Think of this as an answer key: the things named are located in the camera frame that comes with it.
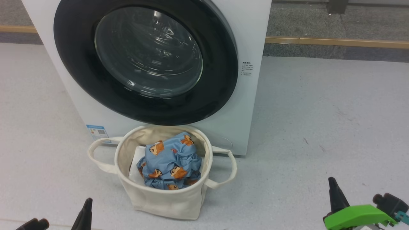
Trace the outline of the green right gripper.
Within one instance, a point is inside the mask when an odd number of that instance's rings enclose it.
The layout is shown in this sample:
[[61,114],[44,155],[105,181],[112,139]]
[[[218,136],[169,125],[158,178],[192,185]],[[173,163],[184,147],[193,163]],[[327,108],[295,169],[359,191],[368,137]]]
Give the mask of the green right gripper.
[[324,219],[327,230],[343,230],[371,224],[397,225],[398,222],[372,205],[350,206],[337,181],[328,178],[331,215]]

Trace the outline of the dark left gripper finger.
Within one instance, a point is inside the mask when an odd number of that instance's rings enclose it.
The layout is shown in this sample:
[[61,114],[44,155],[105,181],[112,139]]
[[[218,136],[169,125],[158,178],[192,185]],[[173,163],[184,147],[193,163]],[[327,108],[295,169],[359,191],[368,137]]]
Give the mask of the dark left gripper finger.
[[76,217],[75,222],[73,223],[71,230],[91,230],[92,204],[92,198],[86,199],[82,209]]

